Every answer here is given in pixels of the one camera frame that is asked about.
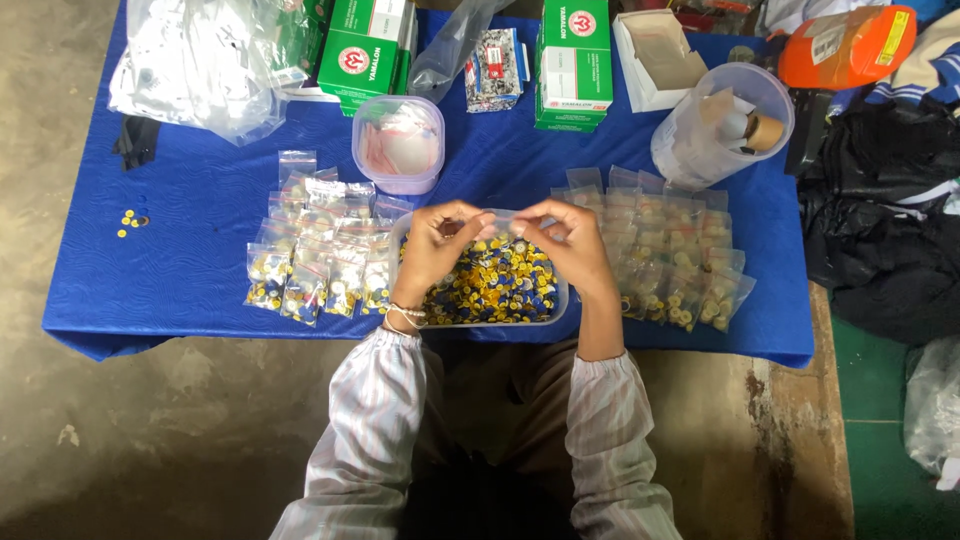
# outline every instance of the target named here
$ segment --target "striped sleeve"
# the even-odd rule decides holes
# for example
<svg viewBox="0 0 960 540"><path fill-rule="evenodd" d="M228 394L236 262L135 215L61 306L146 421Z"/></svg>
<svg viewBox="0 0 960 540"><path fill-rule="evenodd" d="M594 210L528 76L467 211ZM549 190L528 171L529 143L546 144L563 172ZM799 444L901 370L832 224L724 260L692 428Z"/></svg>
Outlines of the striped sleeve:
<svg viewBox="0 0 960 540"><path fill-rule="evenodd" d="M570 521L584 538L680 538L670 494L650 483L657 461L645 437L654 421L629 353L574 360L566 426L576 500Z"/></svg>
<svg viewBox="0 0 960 540"><path fill-rule="evenodd" d="M307 464L304 497L271 538L394 538L425 392L418 337L377 329L360 342L330 382L330 423Z"/></svg>

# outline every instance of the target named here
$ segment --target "blue tablecloth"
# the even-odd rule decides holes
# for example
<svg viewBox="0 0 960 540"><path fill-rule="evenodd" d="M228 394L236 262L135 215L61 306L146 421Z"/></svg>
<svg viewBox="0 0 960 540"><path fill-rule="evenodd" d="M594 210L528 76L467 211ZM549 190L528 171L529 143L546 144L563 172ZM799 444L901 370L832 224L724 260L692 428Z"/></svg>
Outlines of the blue tablecloth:
<svg viewBox="0 0 960 540"><path fill-rule="evenodd" d="M175 336L360 338L379 317L352 320L325 314L316 329L264 309L244 307L246 244L252 241L276 189L278 150L316 150L320 167L337 165L342 179L364 180L350 157L350 118L337 105L293 103L286 124L237 148L197 129L165 125L156 161L123 173L110 154L120 114L107 110L108 81L126 42L126 2L120 3L90 131L67 215L42 326L67 346L95 359L131 354ZM419 11L420 49L449 13ZM539 22L497 17L494 28L516 27L531 52ZM726 60L747 37L691 35L708 66ZM479 207L521 209L565 185L564 170L611 164L656 171L650 137L666 111L630 113L614 51L614 100L593 134L538 131L534 91L527 87L510 111L467 114L463 75L440 103L446 121L446 164L436 188L418 205L454 198ZM697 327L693 334L626 321L632 348L688 349L760 356L804 366L813 354L804 251L794 180L782 174L784 152L727 179L734 244L747 252L756 289L729 334ZM127 209L149 212L149 226L117 236ZM437 330L477 341L554 342L575 332L580 305L540 329Z"/></svg>

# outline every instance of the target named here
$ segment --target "plastic tub of buttons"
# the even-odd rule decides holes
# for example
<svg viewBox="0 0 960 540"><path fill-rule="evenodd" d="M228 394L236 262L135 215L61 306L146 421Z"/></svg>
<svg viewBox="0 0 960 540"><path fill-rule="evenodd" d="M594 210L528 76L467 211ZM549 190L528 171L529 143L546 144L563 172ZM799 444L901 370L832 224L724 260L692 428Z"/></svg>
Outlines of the plastic tub of buttons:
<svg viewBox="0 0 960 540"><path fill-rule="evenodd" d="M401 247L410 232L412 216L408 213L396 220L391 232L391 289L396 282ZM430 287L424 304L428 322L425 330L546 326L564 316L570 302L570 287L546 254L522 238L501 236L497 234L487 240L488 249L477 249L475 244L468 246L453 272ZM493 253L500 254L499 262L494 262Z"/></svg>
<svg viewBox="0 0 960 540"><path fill-rule="evenodd" d="M415 96L378 96L353 115L351 151L357 168L395 195L433 189L444 166L444 116Z"/></svg>

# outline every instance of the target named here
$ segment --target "floor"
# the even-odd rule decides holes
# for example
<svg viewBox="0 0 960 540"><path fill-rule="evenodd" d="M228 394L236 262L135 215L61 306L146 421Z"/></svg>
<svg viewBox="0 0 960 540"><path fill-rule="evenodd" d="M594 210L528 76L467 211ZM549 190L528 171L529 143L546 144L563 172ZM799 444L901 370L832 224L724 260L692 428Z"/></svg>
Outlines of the floor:
<svg viewBox="0 0 960 540"><path fill-rule="evenodd" d="M960 538L960 493L903 448L907 347L833 321L857 538Z"/></svg>
<svg viewBox="0 0 960 540"><path fill-rule="evenodd" d="M186 338L98 364L39 328L116 6L0 12L0 537L262 538L302 490L351 342ZM637 355L658 423L655 480L686 536L852 537L826 299L816 287L811 299L818 354L806 370ZM503 373L478 361L448 377L468 446L508 433ZM483 417L461 413L474 403Z"/></svg>

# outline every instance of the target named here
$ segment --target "red logo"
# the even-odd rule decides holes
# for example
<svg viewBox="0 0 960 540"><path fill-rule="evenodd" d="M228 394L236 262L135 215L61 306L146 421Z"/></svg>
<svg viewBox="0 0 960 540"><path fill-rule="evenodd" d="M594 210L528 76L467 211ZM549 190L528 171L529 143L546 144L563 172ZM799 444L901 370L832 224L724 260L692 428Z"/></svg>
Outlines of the red logo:
<svg viewBox="0 0 960 540"><path fill-rule="evenodd" d="M570 27L570 32L573 32L575 35L587 37L597 29L597 19L593 18L590 12L580 10L573 12L573 15L567 19L566 25Z"/></svg>
<svg viewBox="0 0 960 540"><path fill-rule="evenodd" d="M340 52L337 62L340 63L340 69L350 75L357 75L367 70L367 66L370 65L370 55L360 47L347 47Z"/></svg>

